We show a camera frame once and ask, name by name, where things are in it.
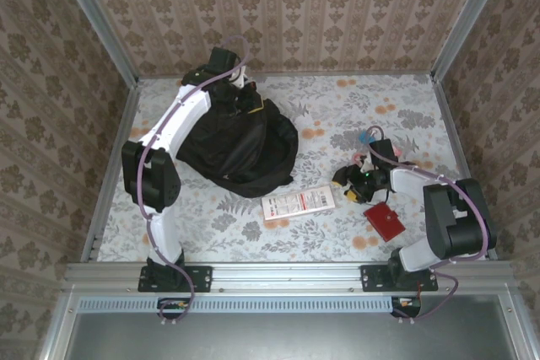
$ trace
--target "red wallet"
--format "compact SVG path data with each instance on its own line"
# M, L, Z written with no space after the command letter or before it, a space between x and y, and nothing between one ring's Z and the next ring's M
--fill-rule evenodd
M365 210L364 215L385 242L395 238L405 230L397 218L396 212L392 211L385 202L380 202L369 210Z

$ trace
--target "metal base plate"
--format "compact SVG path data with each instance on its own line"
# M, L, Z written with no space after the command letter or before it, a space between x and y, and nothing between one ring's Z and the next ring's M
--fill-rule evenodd
M212 267L211 266L185 266L184 270L193 280L195 293L209 293L212 287ZM140 293L189 293L189 284L186 281L176 289L163 287L159 284L152 284L149 279L148 267L141 270L141 277L138 280L138 291Z
M411 291L417 292L419 284L422 291L437 291L439 286L436 277L429 271L409 273L410 281L396 285L392 281L387 265L364 265L360 267L362 288L367 293Z

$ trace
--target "patterned wallpaper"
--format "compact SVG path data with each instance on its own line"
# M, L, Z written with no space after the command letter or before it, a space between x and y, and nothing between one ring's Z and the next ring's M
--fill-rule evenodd
M0 358L46 333L126 97L75 0L0 0Z
M540 330L540 0L488 0L444 88Z
M141 76L178 75L229 35L264 72L428 70L465 0L99 0Z

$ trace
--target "floral tablecloth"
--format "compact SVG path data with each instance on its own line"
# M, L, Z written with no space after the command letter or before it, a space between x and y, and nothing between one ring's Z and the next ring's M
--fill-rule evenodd
M372 124L403 152L402 159L456 178L456 160L427 75L267 76L259 92L272 99L298 129L294 182L274 193L330 184L334 172L366 152L359 134ZM175 98L177 79L142 80L130 139L138 140ZM385 243L363 212L332 186L336 208L265 222L261 200L217 187L182 162L175 163L182 188L175 204L176 227L187 261L385 261L390 252L425 231L421 201L392 194L388 205L405 231ZM383 200L384 191L374 201ZM143 261L148 235L138 207L118 179L98 256L99 261Z

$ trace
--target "white package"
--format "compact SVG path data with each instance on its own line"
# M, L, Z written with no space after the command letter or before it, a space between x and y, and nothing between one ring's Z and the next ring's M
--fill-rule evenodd
M293 217L335 207L332 191L328 185L262 198L262 211L265 220Z

